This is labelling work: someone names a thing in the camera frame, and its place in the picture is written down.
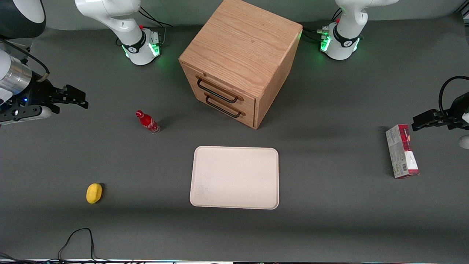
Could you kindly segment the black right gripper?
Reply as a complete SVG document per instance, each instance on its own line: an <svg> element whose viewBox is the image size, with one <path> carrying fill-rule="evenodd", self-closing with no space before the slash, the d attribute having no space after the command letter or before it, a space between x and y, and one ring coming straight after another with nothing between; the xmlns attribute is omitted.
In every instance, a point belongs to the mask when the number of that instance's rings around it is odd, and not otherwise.
<svg viewBox="0 0 469 264"><path fill-rule="evenodd" d="M21 106L39 105L48 107L53 113L60 112L58 104L75 104L84 109L89 107L85 92L65 85L63 94L63 90L54 87L50 81L30 83L21 96Z"/></svg>

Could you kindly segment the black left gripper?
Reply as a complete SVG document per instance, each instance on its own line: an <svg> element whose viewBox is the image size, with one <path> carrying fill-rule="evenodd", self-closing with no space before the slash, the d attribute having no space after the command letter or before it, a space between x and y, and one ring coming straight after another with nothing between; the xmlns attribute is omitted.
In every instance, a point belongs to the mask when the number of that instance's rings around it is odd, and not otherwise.
<svg viewBox="0 0 469 264"><path fill-rule="evenodd" d="M457 97L451 107L444 112L447 120L439 110L428 110L413 117L412 130L414 132L430 127L447 126L449 130L456 128L469 130L468 123L469 92Z"/></svg>

